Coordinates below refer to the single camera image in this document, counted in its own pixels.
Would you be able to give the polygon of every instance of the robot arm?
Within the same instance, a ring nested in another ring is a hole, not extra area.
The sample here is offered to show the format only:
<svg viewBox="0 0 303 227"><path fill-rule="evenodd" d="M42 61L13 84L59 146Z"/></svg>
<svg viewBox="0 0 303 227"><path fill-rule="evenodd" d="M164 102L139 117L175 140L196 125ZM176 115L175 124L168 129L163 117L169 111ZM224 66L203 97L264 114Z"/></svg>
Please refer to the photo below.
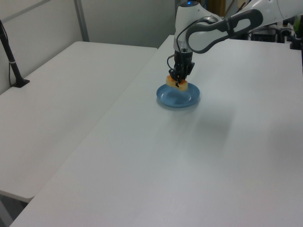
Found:
<svg viewBox="0 0 303 227"><path fill-rule="evenodd" d="M194 66L193 52L205 53L225 39L302 13L303 0L252 0L239 13L221 20L197 2L185 2L177 11L175 65L169 74L178 86Z"/></svg>

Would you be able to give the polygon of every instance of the white wall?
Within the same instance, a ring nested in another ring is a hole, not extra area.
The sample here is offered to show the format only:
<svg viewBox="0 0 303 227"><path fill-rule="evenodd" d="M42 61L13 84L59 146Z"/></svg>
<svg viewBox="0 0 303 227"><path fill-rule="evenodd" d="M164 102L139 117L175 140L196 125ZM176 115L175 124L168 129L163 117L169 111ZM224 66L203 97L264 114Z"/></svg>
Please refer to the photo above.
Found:
<svg viewBox="0 0 303 227"><path fill-rule="evenodd" d="M91 42L158 48L175 33L175 0L82 0L82 6Z"/></svg>
<svg viewBox="0 0 303 227"><path fill-rule="evenodd" d="M234 3L232 4L230 10L227 12L227 14L225 15L225 17L230 17L232 15L234 15L237 10L238 10L238 6L237 6L237 0L234 0ZM227 10L227 8L229 7L229 5L232 3L232 0L226 0L226 4L225 4L225 11Z"/></svg>
<svg viewBox="0 0 303 227"><path fill-rule="evenodd" d="M1 0L0 8L5 6ZM22 77L82 40L73 0L48 1L3 25ZM8 59L0 44L0 94L9 88L8 73Z"/></svg>

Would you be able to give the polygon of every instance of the blue plate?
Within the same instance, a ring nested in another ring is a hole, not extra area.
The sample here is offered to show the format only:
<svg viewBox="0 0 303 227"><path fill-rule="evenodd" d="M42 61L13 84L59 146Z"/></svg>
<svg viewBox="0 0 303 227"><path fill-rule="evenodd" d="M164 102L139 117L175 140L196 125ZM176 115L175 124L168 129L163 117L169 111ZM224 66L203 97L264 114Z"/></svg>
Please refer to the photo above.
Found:
<svg viewBox="0 0 303 227"><path fill-rule="evenodd" d="M200 90L190 83L188 83L187 91L180 91L176 87L164 84L158 88L157 97L164 105L181 108L198 103Z"/></svg>

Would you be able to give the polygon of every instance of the food item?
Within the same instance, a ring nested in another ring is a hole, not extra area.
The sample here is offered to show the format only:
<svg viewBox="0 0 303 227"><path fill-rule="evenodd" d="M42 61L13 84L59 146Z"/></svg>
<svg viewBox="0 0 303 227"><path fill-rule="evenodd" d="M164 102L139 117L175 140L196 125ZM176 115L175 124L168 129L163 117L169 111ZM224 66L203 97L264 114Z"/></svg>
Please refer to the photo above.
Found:
<svg viewBox="0 0 303 227"><path fill-rule="evenodd" d="M181 83L179 83L179 87L177 87L175 80L170 75L166 77L166 84L168 86L178 88L180 91L186 91L188 88L188 82L184 79L181 80Z"/></svg>

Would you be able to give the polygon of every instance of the white table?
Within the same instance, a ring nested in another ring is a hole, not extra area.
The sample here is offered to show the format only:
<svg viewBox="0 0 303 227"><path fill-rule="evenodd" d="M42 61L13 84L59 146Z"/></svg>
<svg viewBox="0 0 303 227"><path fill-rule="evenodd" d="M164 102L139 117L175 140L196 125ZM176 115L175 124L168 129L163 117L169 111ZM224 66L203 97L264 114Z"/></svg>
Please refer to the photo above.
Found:
<svg viewBox="0 0 303 227"><path fill-rule="evenodd" d="M12 227L300 227L301 52L224 41L194 55L201 101L156 101L160 47Z"/></svg>
<svg viewBox="0 0 303 227"><path fill-rule="evenodd" d="M0 194L30 201L156 52L76 42L0 96Z"/></svg>

